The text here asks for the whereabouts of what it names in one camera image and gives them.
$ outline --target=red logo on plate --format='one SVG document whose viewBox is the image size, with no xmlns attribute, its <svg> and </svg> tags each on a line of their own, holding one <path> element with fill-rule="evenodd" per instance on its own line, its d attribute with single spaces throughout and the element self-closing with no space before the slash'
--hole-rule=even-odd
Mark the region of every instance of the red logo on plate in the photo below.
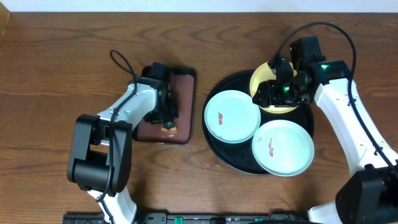
<svg viewBox="0 0 398 224">
<path fill-rule="evenodd" d="M 269 155 L 271 157 L 274 157 L 274 148 L 272 147 L 272 139 L 270 139 L 271 141 L 268 144 L 268 148 L 269 148 Z"/>
<path fill-rule="evenodd" d="M 223 114 L 221 114 L 220 112 L 218 112 L 218 124 L 219 125 L 223 124 Z"/>
</svg>

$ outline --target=wooden table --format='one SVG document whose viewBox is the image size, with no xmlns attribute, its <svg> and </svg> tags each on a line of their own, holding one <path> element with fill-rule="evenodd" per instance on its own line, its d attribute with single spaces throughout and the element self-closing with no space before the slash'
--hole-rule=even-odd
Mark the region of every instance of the wooden table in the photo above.
<svg viewBox="0 0 398 224">
<path fill-rule="evenodd" d="M 153 61 L 198 70 L 190 142 L 133 142 L 128 187 L 140 208 L 268 213 L 333 200 L 349 179 L 348 166 L 315 105 L 315 158 L 296 177 L 228 167 L 207 145 L 201 126 L 205 98 L 217 82 L 257 68 L 290 32 L 314 21 L 333 22 L 352 36 L 363 103 L 398 149 L 397 14 L 13 13 L 0 48 L 1 223 L 60 223 L 67 212 L 100 211 L 67 180 L 66 169 L 76 118 L 104 110 L 126 90 L 130 76 L 111 61 L 111 49 L 137 72 Z M 311 35 L 319 36 L 328 59 L 351 64 L 351 49 L 336 30 L 312 27 L 295 38 Z"/>
</svg>

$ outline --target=white plate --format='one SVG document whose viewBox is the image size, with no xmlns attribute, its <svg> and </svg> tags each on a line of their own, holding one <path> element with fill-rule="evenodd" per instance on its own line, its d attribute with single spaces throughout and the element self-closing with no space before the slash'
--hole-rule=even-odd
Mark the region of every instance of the white plate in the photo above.
<svg viewBox="0 0 398 224">
<path fill-rule="evenodd" d="M 227 143 L 244 142 L 260 126 L 260 109 L 252 98 L 236 90 L 226 90 L 213 96 L 205 108 L 205 123 L 209 132 Z"/>
<path fill-rule="evenodd" d="M 262 168 L 285 177 L 305 171 L 314 157 L 309 133 L 300 125 L 286 120 L 263 124 L 253 137 L 252 149 Z"/>
</svg>

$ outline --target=wooden surface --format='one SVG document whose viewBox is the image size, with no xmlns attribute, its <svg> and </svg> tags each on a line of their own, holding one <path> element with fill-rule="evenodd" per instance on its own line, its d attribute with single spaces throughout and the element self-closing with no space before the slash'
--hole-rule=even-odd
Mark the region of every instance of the wooden surface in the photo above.
<svg viewBox="0 0 398 224">
<path fill-rule="evenodd" d="M 205 98 L 221 79 L 269 60 L 295 28 L 338 24 L 353 38 L 356 83 L 369 114 L 398 149 L 397 14 L 14 13 L 0 55 L 1 223 L 60 223 L 99 206 L 66 169 L 76 118 L 115 102 L 130 77 L 109 58 L 120 50 L 137 72 L 153 61 L 198 70 L 193 132 L 185 146 L 133 143 L 128 187 L 141 208 L 169 212 L 267 213 L 334 199 L 349 179 L 345 155 L 313 105 L 315 158 L 296 177 L 255 176 L 228 167 L 201 126 Z M 345 38 L 313 27 L 328 59 L 351 64 Z"/>
</svg>

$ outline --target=table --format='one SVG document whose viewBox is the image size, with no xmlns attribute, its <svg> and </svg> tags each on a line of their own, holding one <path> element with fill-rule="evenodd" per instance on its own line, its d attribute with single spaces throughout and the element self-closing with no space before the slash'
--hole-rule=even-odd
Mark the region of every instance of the table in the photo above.
<svg viewBox="0 0 398 224">
<path fill-rule="evenodd" d="M 137 72 L 153 61 L 198 71 L 190 142 L 133 142 L 127 186 L 141 210 L 249 214 L 333 200 L 349 179 L 348 165 L 316 105 L 315 158 L 295 177 L 228 167 L 207 145 L 201 126 L 203 104 L 216 83 L 257 68 L 290 32 L 314 21 L 338 24 L 353 38 L 363 103 L 398 149 L 398 14 L 12 13 L 0 48 L 1 223 L 61 223 L 64 213 L 100 211 L 67 180 L 66 170 L 77 117 L 103 111 L 126 90 L 130 76 L 111 61 L 111 49 Z M 295 38 L 311 35 L 319 37 L 327 59 L 350 66 L 351 49 L 336 30 L 312 27 Z"/>
</svg>

